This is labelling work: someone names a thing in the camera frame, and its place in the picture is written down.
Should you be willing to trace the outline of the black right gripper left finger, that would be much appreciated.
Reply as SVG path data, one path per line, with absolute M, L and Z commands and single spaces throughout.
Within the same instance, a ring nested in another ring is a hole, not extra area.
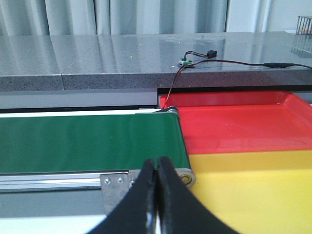
M 144 161 L 133 186 L 90 234 L 154 234 L 156 229 L 154 161 Z

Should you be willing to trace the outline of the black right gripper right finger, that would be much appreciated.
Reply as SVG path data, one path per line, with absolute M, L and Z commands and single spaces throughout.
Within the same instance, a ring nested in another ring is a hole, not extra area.
M 236 234 L 207 210 L 179 178 L 169 157 L 158 159 L 159 217 L 163 234 Z

